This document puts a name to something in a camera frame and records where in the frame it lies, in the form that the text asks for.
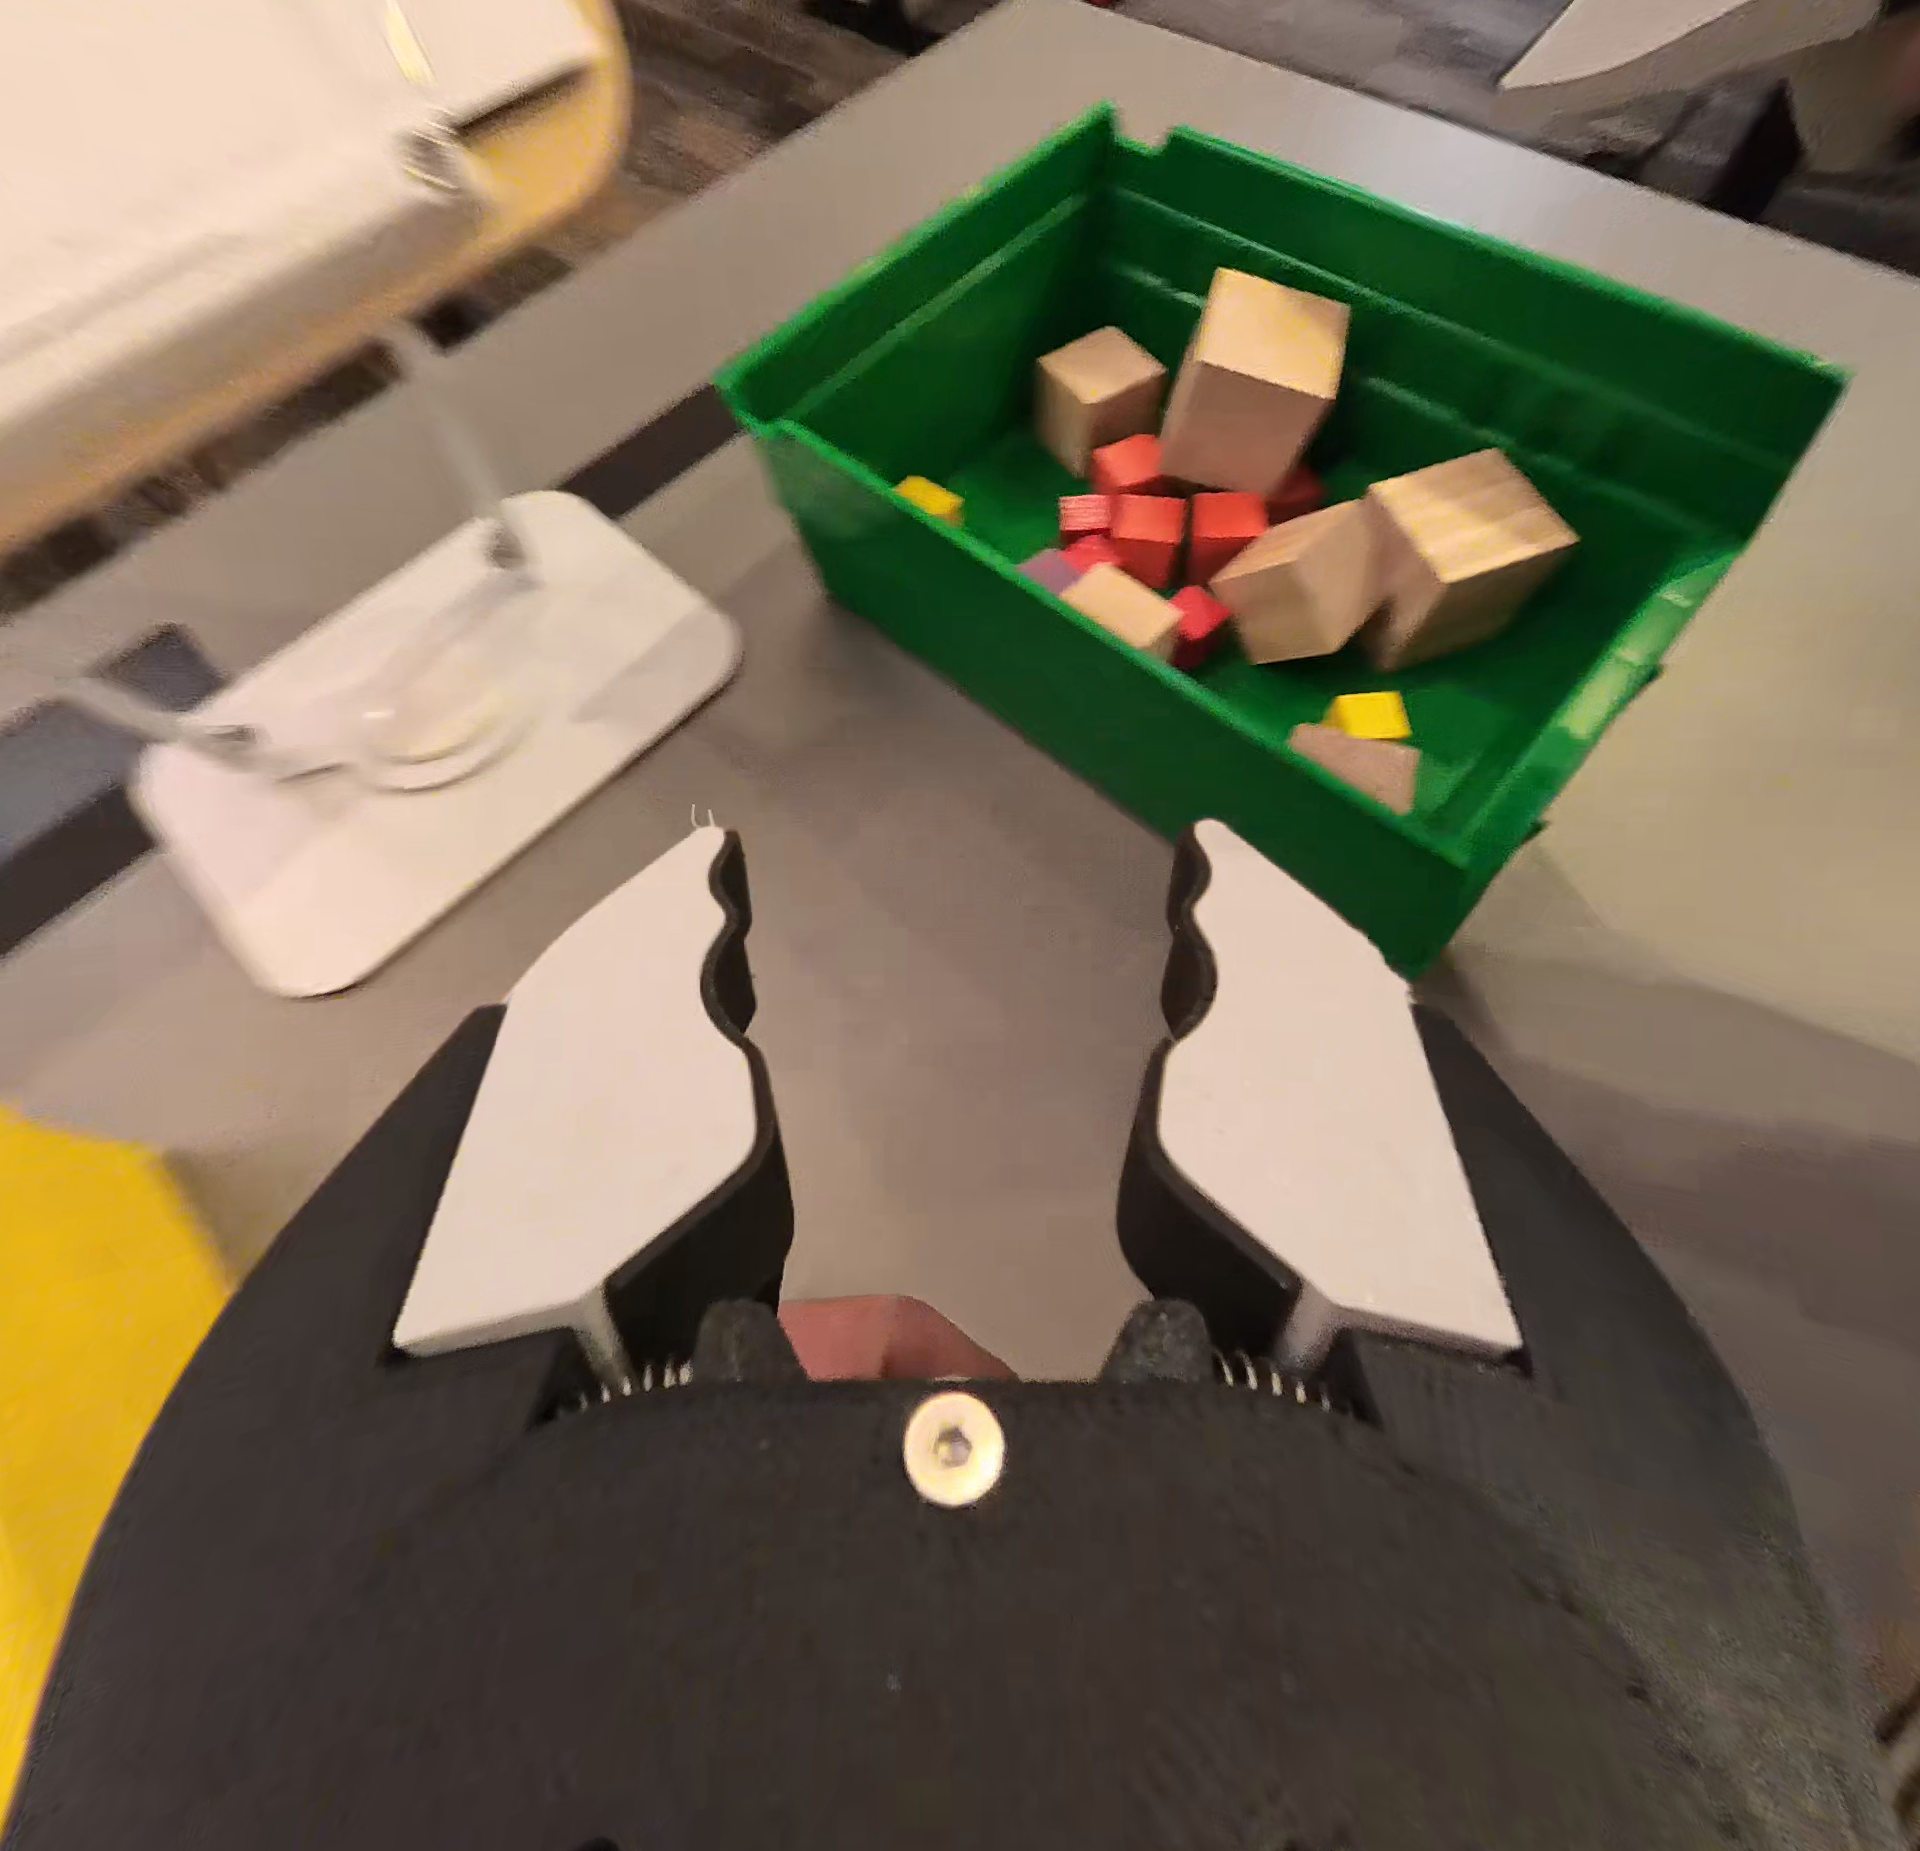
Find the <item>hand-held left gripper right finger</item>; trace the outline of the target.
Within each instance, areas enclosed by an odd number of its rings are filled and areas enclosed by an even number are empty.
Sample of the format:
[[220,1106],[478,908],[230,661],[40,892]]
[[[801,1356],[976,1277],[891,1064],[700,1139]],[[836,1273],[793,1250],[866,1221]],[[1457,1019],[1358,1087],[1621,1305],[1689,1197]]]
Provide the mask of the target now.
[[1331,1371],[1356,1339],[1519,1367],[1406,980],[1217,819],[1182,835],[1165,919],[1117,1197],[1138,1287],[1200,1319],[1214,1371]]

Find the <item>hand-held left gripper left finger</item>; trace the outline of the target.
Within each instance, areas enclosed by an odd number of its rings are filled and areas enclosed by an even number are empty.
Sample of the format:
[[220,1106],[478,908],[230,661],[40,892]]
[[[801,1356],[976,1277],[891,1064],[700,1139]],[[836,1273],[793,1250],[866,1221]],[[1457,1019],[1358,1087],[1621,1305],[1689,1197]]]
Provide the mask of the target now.
[[451,1356],[571,1336],[604,1387],[687,1364],[711,1306],[774,1306],[795,1237],[736,832],[695,829],[511,988],[394,1321]]

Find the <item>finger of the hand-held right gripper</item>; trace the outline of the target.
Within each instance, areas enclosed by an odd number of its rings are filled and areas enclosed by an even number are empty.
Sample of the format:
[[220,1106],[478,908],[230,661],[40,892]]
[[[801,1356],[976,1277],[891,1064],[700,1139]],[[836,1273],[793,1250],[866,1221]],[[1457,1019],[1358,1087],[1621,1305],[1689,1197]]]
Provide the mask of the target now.
[[1571,0],[1496,85],[1548,123],[1755,72],[1812,171],[1916,151],[1916,0]]

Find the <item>yellow plastic box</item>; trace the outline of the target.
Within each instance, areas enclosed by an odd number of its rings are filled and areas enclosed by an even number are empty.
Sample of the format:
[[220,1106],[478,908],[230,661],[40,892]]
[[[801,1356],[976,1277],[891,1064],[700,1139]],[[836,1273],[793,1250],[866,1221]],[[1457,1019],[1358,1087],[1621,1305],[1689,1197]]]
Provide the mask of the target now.
[[155,1149],[2,1111],[2,1804],[107,1509],[229,1287]]

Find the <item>group of large plain wooden blocks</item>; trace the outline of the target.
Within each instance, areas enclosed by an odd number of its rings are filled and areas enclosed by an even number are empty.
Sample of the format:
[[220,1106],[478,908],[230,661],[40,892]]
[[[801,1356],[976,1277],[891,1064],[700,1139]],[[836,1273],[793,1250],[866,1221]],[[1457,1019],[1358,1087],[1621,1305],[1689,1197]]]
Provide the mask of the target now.
[[[1034,436],[1079,494],[1097,449],[1142,434],[1158,439],[1151,472],[1173,494],[1265,501],[1307,465],[1351,329],[1334,299],[1214,268],[1173,368],[1110,325],[1045,349],[1032,368]],[[1356,654],[1392,677],[1500,636],[1575,547],[1509,450],[1475,449],[1272,525],[1210,589],[1249,674]],[[1025,563],[1020,575],[1045,591]],[[1176,667],[1177,613],[1131,575],[1094,570],[1049,595],[1137,660]]]

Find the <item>green plastic box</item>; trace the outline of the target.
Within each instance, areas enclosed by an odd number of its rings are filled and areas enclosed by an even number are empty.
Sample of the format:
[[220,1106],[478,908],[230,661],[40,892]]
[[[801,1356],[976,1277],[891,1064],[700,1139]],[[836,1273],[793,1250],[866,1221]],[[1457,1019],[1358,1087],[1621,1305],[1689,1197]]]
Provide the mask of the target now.
[[[1420,749],[1403,815],[1289,747],[1358,682],[1358,654],[1283,677],[1217,650],[1182,674],[1020,573],[1067,489],[1032,434],[1043,349],[1117,325],[1169,358],[1225,265],[1352,306],[1356,364],[1307,453],[1327,489],[1500,449],[1575,533],[1500,640],[1403,682]],[[1183,126],[1131,141],[1114,108],[973,184],[716,378],[843,608],[1155,832],[1221,818],[1406,974],[1660,677],[1850,382],[1290,161]]]

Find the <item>person's left hand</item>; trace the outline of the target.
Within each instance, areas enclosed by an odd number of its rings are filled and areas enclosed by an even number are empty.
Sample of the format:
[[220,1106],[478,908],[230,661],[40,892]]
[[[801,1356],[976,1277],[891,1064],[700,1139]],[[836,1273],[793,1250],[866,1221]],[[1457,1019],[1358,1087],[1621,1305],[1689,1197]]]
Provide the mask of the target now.
[[1015,1371],[941,1311],[900,1292],[793,1298],[780,1329],[815,1383],[979,1383]]

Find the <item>white stand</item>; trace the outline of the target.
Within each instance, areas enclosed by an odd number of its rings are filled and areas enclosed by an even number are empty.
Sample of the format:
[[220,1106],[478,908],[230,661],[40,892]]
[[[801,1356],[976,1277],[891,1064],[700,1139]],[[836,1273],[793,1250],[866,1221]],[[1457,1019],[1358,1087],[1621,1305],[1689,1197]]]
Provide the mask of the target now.
[[206,702],[76,667],[133,804],[251,980],[360,985],[652,751],[740,661],[726,613],[577,494],[506,494],[409,325],[394,360],[468,516]]

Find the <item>black table mat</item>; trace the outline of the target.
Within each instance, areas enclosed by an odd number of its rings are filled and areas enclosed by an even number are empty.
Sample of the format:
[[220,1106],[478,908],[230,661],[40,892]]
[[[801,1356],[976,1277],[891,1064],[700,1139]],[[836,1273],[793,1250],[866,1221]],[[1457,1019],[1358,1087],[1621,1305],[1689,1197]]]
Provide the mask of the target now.
[[[626,518],[736,436],[716,388],[700,388],[564,482],[604,518]],[[2,725],[2,953],[85,905],[155,851],[129,804],[137,739],[86,726],[76,704]]]

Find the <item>white panel with tan edge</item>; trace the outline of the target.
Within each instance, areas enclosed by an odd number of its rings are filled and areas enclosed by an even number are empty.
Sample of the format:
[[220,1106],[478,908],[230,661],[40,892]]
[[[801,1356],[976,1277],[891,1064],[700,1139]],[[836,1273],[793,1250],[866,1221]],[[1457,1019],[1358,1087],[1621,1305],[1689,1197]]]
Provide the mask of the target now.
[[2,549],[571,219],[612,0],[2,0]]

